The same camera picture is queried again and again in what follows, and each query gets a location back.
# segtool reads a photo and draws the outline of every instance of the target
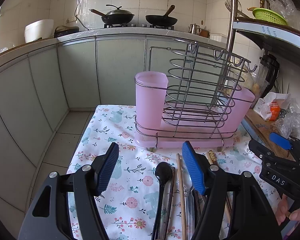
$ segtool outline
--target human hand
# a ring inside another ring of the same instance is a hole
[[[278,225],[281,225],[282,222],[286,219],[286,213],[288,211],[288,201],[287,196],[285,194],[282,195],[282,199],[278,204],[277,211],[275,212],[275,218],[277,219]],[[293,230],[298,226],[300,222],[300,208],[295,210],[289,215],[289,219],[292,221],[297,221],[297,223],[294,225],[294,227],[287,233],[287,236],[289,236]]]
[[[287,233],[287,236],[289,236],[293,230],[298,226],[298,224],[300,223],[300,208],[293,211],[290,216],[289,219],[292,221],[297,221],[297,223],[294,225],[294,227],[289,231],[289,233]]]
[[[282,222],[286,219],[286,212],[288,211],[288,201],[285,194],[282,195],[282,199],[278,204],[277,211],[275,212],[275,218],[277,219],[278,225],[281,225]]]

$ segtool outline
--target frying pan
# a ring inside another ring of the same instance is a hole
[[[124,23],[129,23],[134,17],[134,14],[127,10],[120,10],[120,7],[111,5],[111,4],[106,4],[106,6],[113,6],[116,7],[116,10],[110,11],[107,14],[104,14],[102,12],[99,12],[95,9],[90,9],[92,13],[98,14],[101,16],[102,21],[107,24],[107,25],[115,25],[115,24],[124,24]]]
[[[165,15],[146,15],[148,23],[154,26],[168,27],[175,25],[178,21],[176,18],[168,17],[168,15],[174,10],[175,6],[171,5]]]

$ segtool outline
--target wall socket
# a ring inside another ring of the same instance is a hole
[[[71,17],[67,18],[67,21],[66,21],[66,23],[75,22],[76,20],[77,20],[77,19],[76,19],[76,17],[75,17],[75,16],[71,16]]]

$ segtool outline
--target floral tablecloth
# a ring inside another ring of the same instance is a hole
[[[98,106],[67,172],[73,173],[83,165],[91,164],[96,156],[106,153],[112,142],[119,145],[119,159],[108,188],[102,195],[95,198],[103,225],[111,240],[151,238],[159,195],[159,182],[154,175],[155,167],[159,162],[165,161],[177,168],[176,153],[181,154],[180,148],[159,148],[153,153],[136,146],[134,143],[135,114],[135,106]],[[234,134],[233,147],[227,147],[223,152],[217,152],[217,149],[212,150],[216,152],[219,166],[225,171],[237,174],[250,171],[267,196],[272,208],[276,209],[280,200],[279,194],[275,188],[259,178],[261,160],[249,150],[249,141],[250,135],[240,125]],[[205,154],[211,148],[195,148],[195,150],[197,153]],[[183,178],[187,194],[187,189],[192,184],[185,166],[183,166]],[[168,183],[165,187],[162,222],[166,216],[169,188]],[[180,239],[182,236],[179,192],[178,176],[176,176],[168,239]],[[69,193],[68,198],[73,235],[77,239],[82,239],[73,193]],[[226,220],[223,221],[222,228],[224,229],[223,237],[225,237],[228,228]]]

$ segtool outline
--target pan lid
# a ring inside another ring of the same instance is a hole
[[[116,10],[113,10],[113,11],[110,11],[108,12],[106,15],[112,15],[112,14],[132,14],[131,12],[127,11],[127,10],[121,10],[120,7],[117,7],[117,6],[114,6],[112,4],[106,4],[106,6],[113,6],[113,7],[116,7],[117,9]]]

